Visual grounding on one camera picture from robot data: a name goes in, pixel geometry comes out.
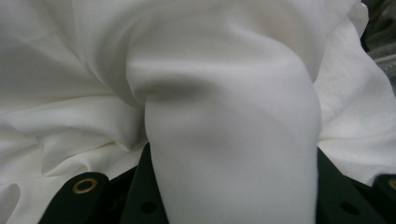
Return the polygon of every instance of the metal grommet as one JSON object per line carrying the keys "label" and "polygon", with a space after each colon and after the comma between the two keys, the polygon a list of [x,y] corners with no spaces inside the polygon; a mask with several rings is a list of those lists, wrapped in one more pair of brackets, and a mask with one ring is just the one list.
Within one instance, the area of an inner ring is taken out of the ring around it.
{"label": "metal grommet", "polygon": [[98,185],[98,181],[94,178],[85,178],[80,181],[78,181],[74,186],[73,186],[73,192],[76,194],[83,194],[90,192],[96,186]]}
{"label": "metal grommet", "polygon": [[389,181],[389,185],[391,188],[393,188],[394,190],[396,190],[396,179],[391,179]]}

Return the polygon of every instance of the grommet hole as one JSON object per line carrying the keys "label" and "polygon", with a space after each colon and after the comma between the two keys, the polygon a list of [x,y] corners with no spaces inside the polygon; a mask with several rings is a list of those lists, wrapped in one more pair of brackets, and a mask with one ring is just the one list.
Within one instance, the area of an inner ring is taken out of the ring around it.
{"label": "grommet hole", "polygon": [[344,212],[349,213],[350,215],[356,216],[360,213],[359,209],[351,203],[341,203],[340,207],[344,210]]}
{"label": "grommet hole", "polygon": [[73,192],[76,194],[87,193],[96,188],[98,181],[94,178],[85,178],[78,181],[73,186]]}
{"label": "grommet hole", "polygon": [[141,209],[144,214],[151,214],[157,210],[157,204],[154,202],[146,202],[142,204]]}

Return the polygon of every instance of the white satin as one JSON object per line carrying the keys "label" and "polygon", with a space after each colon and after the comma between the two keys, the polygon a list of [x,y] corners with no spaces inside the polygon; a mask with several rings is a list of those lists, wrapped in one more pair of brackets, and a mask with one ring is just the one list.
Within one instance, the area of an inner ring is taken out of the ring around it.
{"label": "white satin", "polygon": [[0,223],[150,141],[171,223],[314,223],[316,145],[396,173],[396,104],[356,0],[0,0]]}

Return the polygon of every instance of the white cloth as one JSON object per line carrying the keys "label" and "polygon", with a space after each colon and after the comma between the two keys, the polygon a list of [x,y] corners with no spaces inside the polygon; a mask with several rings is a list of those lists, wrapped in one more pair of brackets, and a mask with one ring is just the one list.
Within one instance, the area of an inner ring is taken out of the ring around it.
{"label": "white cloth", "polygon": [[114,177],[148,140],[170,223],[314,223],[317,143],[365,183],[396,173],[396,104],[359,46],[364,13],[0,0],[0,223],[37,222],[68,178]]}

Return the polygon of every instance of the white fabric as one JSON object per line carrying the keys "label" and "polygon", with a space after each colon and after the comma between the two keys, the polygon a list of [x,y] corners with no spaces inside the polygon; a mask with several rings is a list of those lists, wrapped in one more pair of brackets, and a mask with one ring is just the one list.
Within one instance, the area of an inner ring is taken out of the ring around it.
{"label": "white fabric", "polygon": [[37,222],[68,178],[119,175],[147,141],[170,223],[314,223],[317,144],[367,184],[396,173],[396,103],[361,13],[1,0],[0,223]]}

